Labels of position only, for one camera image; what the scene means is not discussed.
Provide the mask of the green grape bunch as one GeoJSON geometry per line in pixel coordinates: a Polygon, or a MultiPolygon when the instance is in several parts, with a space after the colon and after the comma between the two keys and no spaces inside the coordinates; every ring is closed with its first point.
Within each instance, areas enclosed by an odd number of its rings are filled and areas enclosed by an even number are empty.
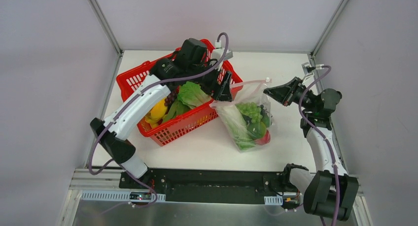
{"type": "Polygon", "coordinates": [[[238,103],[236,107],[243,116],[247,124],[258,123],[262,118],[262,107],[258,106],[255,102],[238,103]]]}

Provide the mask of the clear zip top bag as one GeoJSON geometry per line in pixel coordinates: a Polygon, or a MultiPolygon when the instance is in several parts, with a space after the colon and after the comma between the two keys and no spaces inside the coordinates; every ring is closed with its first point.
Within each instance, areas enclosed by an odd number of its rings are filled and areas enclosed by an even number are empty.
{"type": "Polygon", "coordinates": [[[213,101],[213,108],[240,152],[259,149],[271,140],[271,103],[264,90],[271,78],[231,85],[232,101],[213,101]]]}

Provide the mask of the green bell pepper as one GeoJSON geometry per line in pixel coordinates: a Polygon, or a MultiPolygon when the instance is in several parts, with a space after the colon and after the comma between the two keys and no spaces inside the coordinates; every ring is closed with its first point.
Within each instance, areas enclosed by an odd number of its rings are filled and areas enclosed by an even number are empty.
{"type": "Polygon", "coordinates": [[[271,116],[269,114],[263,114],[261,118],[261,122],[266,126],[266,128],[269,128],[272,124],[271,116]]]}

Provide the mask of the green mango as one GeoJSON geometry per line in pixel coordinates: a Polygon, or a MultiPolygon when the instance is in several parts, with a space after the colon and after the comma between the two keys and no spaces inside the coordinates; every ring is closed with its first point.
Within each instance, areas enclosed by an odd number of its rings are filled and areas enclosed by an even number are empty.
{"type": "Polygon", "coordinates": [[[256,140],[265,136],[267,127],[263,122],[251,123],[248,125],[247,131],[250,138],[256,140]]]}

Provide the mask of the red apple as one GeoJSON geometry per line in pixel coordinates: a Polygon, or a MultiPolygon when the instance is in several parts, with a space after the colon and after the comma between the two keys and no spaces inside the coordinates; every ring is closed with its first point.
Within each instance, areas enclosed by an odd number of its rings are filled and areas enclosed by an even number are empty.
{"type": "Polygon", "coordinates": [[[262,146],[262,145],[268,144],[270,140],[271,140],[271,135],[270,135],[270,132],[267,130],[265,135],[262,138],[255,140],[255,143],[259,146],[262,146]]]}

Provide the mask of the red plastic shopping basket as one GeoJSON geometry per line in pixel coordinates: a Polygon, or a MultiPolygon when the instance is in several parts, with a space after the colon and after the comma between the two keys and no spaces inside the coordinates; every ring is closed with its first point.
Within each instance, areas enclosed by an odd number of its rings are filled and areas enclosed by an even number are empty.
{"type": "MultiPolygon", "coordinates": [[[[137,67],[117,75],[116,82],[121,91],[121,98],[123,101],[126,101],[127,98],[139,88],[155,63],[155,60],[146,61],[137,67]]],[[[152,128],[145,119],[141,119],[137,124],[137,128],[141,135],[151,138],[159,146],[164,146],[217,118],[218,115],[216,111],[209,105],[210,102],[207,102],[182,115],[176,116],[174,119],[162,123],[155,128],[152,128]]]]}

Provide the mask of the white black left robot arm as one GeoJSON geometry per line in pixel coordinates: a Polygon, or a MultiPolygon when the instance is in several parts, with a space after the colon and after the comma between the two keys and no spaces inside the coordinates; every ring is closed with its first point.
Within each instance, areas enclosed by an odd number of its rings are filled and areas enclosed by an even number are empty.
{"type": "Polygon", "coordinates": [[[94,118],[90,127],[96,136],[95,144],[100,144],[131,177],[139,189],[150,184],[148,166],[136,153],[136,147],[127,139],[133,128],[160,101],[164,100],[177,87],[187,82],[203,88],[206,95],[216,101],[232,101],[230,89],[231,73],[218,81],[222,63],[231,58],[229,37],[226,33],[225,45],[218,38],[209,58],[208,47],[200,40],[190,38],[172,54],[156,60],[150,72],[138,88],[112,114],[101,120],[94,118]]]}

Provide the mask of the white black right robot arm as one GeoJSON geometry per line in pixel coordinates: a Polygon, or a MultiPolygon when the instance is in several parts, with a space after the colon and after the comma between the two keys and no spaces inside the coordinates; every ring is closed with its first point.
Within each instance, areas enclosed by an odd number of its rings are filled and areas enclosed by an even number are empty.
{"type": "Polygon", "coordinates": [[[333,143],[331,114],[342,94],[325,89],[316,95],[298,77],[263,92],[283,106],[298,105],[302,116],[300,128],[311,147],[316,167],[316,174],[311,175],[306,167],[287,164],[280,177],[280,186],[288,192],[296,188],[303,195],[303,208],[307,214],[330,218],[334,223],[348,220],[359,182],[349,176],[333,143]]]}

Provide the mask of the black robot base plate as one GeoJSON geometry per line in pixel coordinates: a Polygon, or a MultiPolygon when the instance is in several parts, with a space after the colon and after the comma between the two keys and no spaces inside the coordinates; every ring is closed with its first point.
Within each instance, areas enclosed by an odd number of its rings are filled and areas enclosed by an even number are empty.
{"type": "Polygon", "coordinates": [[[287,172],[151,168],[140,180],[169,202],[263,204],[265,197],[301,198],[287,172]]]}

